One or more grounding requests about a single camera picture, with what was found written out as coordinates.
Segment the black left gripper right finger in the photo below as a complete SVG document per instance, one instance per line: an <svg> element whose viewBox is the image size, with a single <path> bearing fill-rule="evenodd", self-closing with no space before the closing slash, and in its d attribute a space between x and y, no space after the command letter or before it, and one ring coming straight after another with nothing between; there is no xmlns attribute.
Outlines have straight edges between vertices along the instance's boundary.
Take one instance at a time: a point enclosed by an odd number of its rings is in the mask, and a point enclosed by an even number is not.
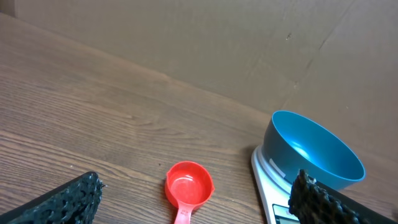
<svg viewBox="0 0 398 224"><path fill-rule="evenodd" d="M293 181L289 212L301 224L397 224L310 177L303 169Z"/></svg>

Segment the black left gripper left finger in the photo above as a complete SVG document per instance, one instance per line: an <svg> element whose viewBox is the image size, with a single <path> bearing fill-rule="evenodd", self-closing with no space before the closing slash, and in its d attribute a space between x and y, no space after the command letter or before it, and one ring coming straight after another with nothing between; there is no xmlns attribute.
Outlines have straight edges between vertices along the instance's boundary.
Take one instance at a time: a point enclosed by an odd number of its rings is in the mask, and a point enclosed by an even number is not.
<svg viewBox="0 0 398 224"><path fill-rule="evenodd" d="M1 215L1 223L92 224L104 184L96 172L87 172L20 207Z"/></svg>

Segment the blue bowl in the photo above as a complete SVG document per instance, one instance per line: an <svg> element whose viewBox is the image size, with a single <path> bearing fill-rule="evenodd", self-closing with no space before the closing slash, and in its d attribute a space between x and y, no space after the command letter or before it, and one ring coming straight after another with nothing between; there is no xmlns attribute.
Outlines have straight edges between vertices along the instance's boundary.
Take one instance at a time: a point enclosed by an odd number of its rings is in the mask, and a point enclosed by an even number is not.
<svg viewBox="0 0 398 224"><path fill-rule="evenodd" d="M356 184L366 176L359 157L340 138L291 111L272 114L262 154L277 174L290 183L301 169L334 190Z"/></svg>

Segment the red measuring scoop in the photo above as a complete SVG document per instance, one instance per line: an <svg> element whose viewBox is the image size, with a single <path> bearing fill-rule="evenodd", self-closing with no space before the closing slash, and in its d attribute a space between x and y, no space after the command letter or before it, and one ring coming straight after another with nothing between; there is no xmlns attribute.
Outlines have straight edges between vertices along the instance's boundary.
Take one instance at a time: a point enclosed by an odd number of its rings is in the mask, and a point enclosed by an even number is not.
<svg viewBox="0 0 398 224"><path fill-rule="evenodd" d="M190 224L192 212L203 206L214 191L210 173L196 162L178 162L166 173L165 195L178 208L176 224Z"/></svg>

